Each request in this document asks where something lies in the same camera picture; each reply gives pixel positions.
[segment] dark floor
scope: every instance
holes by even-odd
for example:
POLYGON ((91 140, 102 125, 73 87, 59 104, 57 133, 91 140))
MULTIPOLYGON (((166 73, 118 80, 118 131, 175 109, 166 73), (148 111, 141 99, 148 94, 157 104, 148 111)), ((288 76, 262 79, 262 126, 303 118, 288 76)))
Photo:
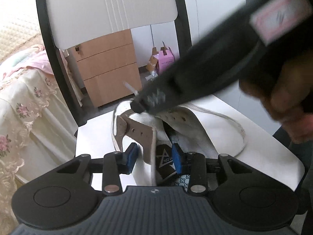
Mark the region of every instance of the dark floor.
MULTIPOLYGON (((140 80, 141 80, 142 87, 144 87, 144 85, 147 83, 146 76, 150 75, 150 72, 145 70, 144 68, 140 68, 139 73, 140 73, 140 80)), ((126 96, 124 98, 118 99, 116 101, 102 105, 100 107, 94 107, 90 98, 89 98, 89 95, 87 93, 85 93, 84 98, 81 101, 83 104, 82 109, 83 109, 85 118, 86 118, 86 120, 89 120, 91 118, 95 118, 95 117, 100 116, 102 114, 113 111, 115 109, 115 107, 121 101, 133 98, 134 96, 135 95, 132 94, 132 95, 126 96)))

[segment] dark pants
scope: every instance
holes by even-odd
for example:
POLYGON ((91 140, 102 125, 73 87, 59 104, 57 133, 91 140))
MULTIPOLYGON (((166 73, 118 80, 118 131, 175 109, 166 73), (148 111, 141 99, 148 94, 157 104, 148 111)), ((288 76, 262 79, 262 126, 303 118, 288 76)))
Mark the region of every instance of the dark pants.
POLYGON ((299 210, 300 213, 308 210, 301 234, 313 234, 313 141, 294 144, 282 127, 274 133, 273 137, 288 148, 304 165, 305 173, 296 190, 300 199, 299 208, 302 208, 299 210))

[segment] pink flower embroidery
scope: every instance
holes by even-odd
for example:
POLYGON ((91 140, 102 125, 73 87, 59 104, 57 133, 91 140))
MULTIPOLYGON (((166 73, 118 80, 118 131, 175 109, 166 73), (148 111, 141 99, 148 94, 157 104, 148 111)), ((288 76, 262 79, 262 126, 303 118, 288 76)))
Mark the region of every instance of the pink flower embroidery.
POLYGON ((7 152, 10 153, 10 142, 9 135, 0 135, 0 158, 6 156, 7 152))
POLYGON ((50 80, 48 80, 47 78, 45 78, 44 80, 45 80, 45 82, 46 82, 47 86, 51 86, 51 85, 52 85, 52 84, 51 84, 51 81, 50 81, 50 80))
POLYGON ((28 108, 20 103, 16 105, 16 112, 18 113, 20 118, 26 118, 30 116, 28 108))
POLYGON ((41 91, 38 88, 34 87, 34 92, 35 92, 35 96, 37 98, 41 98, 42 93, 41 93, 41 91))

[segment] drawer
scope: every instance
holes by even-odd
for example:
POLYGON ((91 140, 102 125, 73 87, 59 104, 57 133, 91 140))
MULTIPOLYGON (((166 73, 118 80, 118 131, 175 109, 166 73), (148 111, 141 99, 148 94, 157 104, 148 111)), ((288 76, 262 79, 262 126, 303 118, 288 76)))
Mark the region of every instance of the drawer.
POLYGON ((103 73, 85 80, 84 84, 95 107, 132 94, 124 86, 127 82, 136 90, 141 90, 141 81, 136 63, 103 73))
POLYGON ((81 43, 78 46, 79 51, 75 47, 70 48, 76 61, 80 61, 87 57, 99 54, 101 52, 118 48, 133 43, 130 29, 101 36, 99 38, 81 43))
POLYGON ((77 62, 83 80, 136 62, 133 44, 114 48, 77 62))

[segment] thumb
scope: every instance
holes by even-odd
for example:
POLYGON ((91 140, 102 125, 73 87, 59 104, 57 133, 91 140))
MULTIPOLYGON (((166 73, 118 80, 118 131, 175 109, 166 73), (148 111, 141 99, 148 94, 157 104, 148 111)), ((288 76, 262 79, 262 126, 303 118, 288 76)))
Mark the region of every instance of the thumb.
POLYGON ((286 62, 272 91, 271 105, 279 112, 298 105, 309 94, 313 83, 312 51, 286 62))

